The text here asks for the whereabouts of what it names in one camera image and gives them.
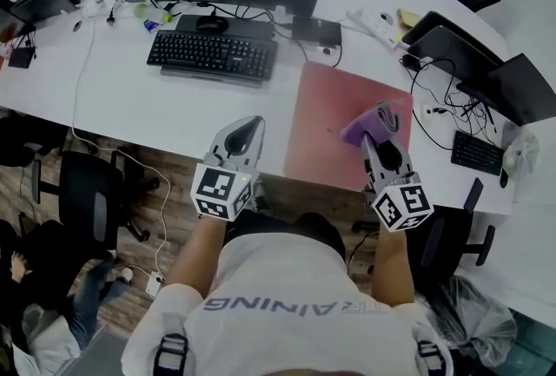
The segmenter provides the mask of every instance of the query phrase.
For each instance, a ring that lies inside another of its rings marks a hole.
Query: purple cloth
[[[388,105],[382,102],[350,122],[340,131],[340,138],[343,142],[360,148],[365,134],[371,135],[376,144],[382,144],[397,132],[397,118]]]

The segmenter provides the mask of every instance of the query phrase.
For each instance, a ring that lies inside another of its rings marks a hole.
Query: pink mouse pad
[[[413,98],[407,92],[319,63],[307,63],[295,104],[284,175],[336,188],[361,191],[368,183],[359,148],[340,131],[379,102],[398,114],[396,140],[409,148]]]

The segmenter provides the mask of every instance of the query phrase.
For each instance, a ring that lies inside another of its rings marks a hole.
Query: small keyboard
[[[277,49],[276,41],[159,30],[147,64],[267,81],[272,74]]]
[[[452,163],[488,174],[500,175],[504,151],[459,130],[453,139]]]

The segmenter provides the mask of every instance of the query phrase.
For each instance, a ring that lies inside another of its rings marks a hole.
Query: plastic bag
[[[486,297],[467,279],[452,276],[427,293],[429,319],[450,349],[477,356],[484,366],[502,364],[512,348],[517,327],[508,307]]]
[[[520,128],[520,132],[507,147],[502,161],[508,177],[513,181],[520,181],[531,174],[537,164],[539,151],[539,140],[534,133],[527,128]]]

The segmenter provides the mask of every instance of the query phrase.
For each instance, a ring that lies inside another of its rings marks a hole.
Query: computer mouse
[[[195,25],[197,30],[210,33],[222,33],[228,28],[228,20],[222,16],[200,16]]]
[[[500,175],[500,186],[504,189],[507,186],[508,176],[504,169],[502,169],[502,174]]]

